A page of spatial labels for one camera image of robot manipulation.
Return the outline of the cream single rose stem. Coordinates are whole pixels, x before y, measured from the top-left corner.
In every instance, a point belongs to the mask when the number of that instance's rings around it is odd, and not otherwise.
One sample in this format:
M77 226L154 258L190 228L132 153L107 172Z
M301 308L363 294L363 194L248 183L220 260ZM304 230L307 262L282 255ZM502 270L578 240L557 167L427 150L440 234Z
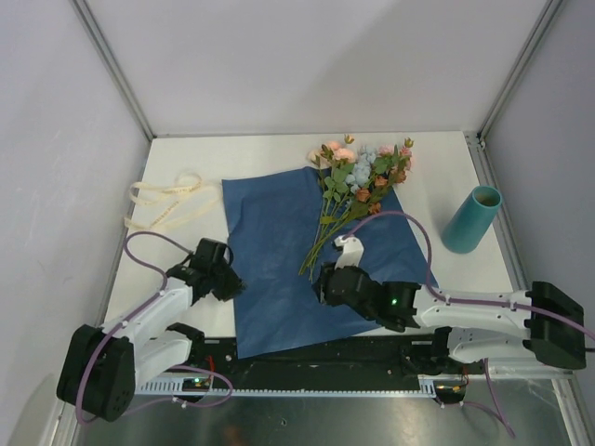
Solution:
M319 217L314 243L306 254L298 274L303 275L308 272L310 278L312 278L314 267L324 246L338 236L341 231L345 230L352 221L367 215L368 205L366 203L352 202L350 206L343 205L336 210L324 206Z

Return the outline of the cream printed ribbon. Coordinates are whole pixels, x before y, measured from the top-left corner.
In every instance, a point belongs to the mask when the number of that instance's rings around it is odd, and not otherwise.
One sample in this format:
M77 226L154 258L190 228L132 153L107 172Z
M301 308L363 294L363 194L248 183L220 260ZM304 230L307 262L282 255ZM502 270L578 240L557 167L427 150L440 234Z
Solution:
M182 216L172 216L182 205L201 193L209 197L199 207ZM181 227L210 212L221 201L220 185L204 181L195 172L180 173L171 186L156 186L136 181L128 188L128 198L136 207L155 207L157 216L149 223L140 223L131 216L124 217L124 226L132 231L167 232Z

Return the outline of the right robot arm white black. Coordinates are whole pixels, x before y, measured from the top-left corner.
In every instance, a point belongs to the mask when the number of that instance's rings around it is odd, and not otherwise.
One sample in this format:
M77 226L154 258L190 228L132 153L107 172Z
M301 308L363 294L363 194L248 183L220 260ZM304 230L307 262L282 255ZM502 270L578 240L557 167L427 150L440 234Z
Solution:
M429 361L440 373L483 359L535 359L566 370L587 365L584 310L549 282L456 295L416 282L376 282L358 267L326 263L312 288L321 304L346 306L395 333L433 333L439 343Z

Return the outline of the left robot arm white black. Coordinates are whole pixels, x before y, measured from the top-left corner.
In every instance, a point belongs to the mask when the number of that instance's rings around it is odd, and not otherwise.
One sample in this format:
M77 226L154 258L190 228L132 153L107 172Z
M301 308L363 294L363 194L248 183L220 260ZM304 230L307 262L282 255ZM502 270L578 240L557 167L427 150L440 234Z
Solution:
M215 371L205 353L205 334L179 318L208 295L221 302L234 299L245 284L232 268L226 243L203 238L193 250L175 246L184 257L169 269L133 256L126 247L132 261L158 275L155 292L102 325L83 324L73 333L56 393L73 406L79 424L112 422L129 413L136 390L164 372L219 380L225 396L231 396L231 381Z

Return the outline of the orange rose spray stem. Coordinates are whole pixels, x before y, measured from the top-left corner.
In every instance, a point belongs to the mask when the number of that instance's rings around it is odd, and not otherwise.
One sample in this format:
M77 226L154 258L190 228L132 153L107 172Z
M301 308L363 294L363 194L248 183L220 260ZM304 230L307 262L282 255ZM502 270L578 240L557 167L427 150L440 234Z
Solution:
M313 281L314 268L324 245L356 219L363 219L382 210L381 201L393 186L406 180L407 162L389 166L383 172L372 166L362 186L349 182L355 164L342 164L318 170L318 185L322 190L322 204L317 230L310 251L306 254L299 274L308 273Z

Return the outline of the blue flower bouquet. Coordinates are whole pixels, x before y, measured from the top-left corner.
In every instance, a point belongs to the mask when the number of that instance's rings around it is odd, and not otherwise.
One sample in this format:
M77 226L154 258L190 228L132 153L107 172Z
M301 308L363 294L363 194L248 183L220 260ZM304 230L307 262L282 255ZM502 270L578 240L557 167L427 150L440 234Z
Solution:
M361 334L379 326L351 308L321 305L309 275L299 275L323 206L309 167L265 177L222 180L232 269L245 290L234 300L240 359ZM382 216L355 234L360 266L378 282L426 281L427 261L402 216Z

